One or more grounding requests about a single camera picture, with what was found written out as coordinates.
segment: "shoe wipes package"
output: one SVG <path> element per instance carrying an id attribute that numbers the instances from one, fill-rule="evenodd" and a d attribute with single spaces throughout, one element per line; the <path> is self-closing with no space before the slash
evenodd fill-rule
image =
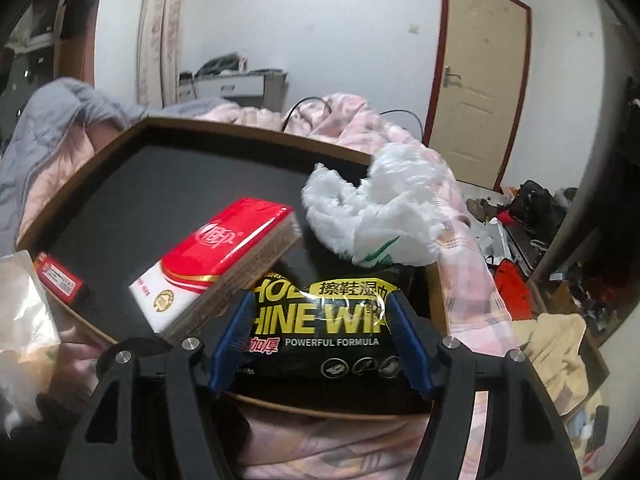
<path id="1" fill-rule="evenodd" d="M 293 209 L 243 198 L 214 216 L 131 284 L 151 328 L 174 344 L 196 335 L 300 238 Z"/>
<path id="2" fill-rule="evenodd" d="M 256 319 L 245 347 L 250 362 L 238 373 L 329 380 L 397 377 L 402 367 L 385 322 L 386 295 L 397 288 L 370 276 L 298 290 L 269 272 L 254 288 Z"/>

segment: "gold emblem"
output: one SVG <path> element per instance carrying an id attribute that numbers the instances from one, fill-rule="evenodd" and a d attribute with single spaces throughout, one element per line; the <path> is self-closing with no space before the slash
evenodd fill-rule
<path id="1" fill-rule="evenodd" d="M 174 293 L 170 290 L 163 290 L 154 300 L 154 309 L 156 312 L 164 312 L 174 302 Z"/>

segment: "metal pin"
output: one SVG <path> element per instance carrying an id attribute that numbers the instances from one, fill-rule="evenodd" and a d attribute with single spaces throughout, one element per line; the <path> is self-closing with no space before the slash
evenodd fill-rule
<path id="1" fill-rule="evenodd" d="M 200 346 L 200 340 L 197 337 L 188 337 L 182 342 L 182 348 L 185 350 L 195 350 Z"/>
<path id="2" fill-rule="evenodd" d="M 123 365 L 131 361 L 131 352 L 129 350 L 123 350 L 116 355 L 116 362 Z"/>
<path id="3" fill-rule="evenodd" d="M 449 350 L 455 350 L 460 346 L 460 339 L 458 339 L 457 337 L 448 335 L 442 340 L 442 344 L 446 346 Z"/>
<path id="4" fill-rule="evenodd" d="M 517 348 L 514 348 L 509 352 L 509 357 L 514 361 L 516 361 L 517 363 L 523 363 L 524 360 L 527 358 L 527 356 L 524 355 L 524 352 Z"/>

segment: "door handle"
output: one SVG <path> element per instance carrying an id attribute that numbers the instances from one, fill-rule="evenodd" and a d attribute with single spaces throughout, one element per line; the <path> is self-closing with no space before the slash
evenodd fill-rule
<path id="1" fill-rule="evenodd" d="M 460 79 L 460 81 L 462 81 L 462 76 L 460 74 L 452 74 L 451 73 L 451 67 L 450 66 L 444 67 L 444 83 L 442 84 L 442 86 L 444 86 L 444 88 L 449 86 L 449 79 L 451 77 L 457 77 L 458 79 Z"/>

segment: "beige curtain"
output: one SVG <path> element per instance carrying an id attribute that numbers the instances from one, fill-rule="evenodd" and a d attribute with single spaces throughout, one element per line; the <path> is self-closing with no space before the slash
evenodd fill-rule
<path id="1" fill-rule="evenodd" d="M 138 35 L 138 102 L 165 107 L 178 100 L 182 0 L 144 0 Z"/>

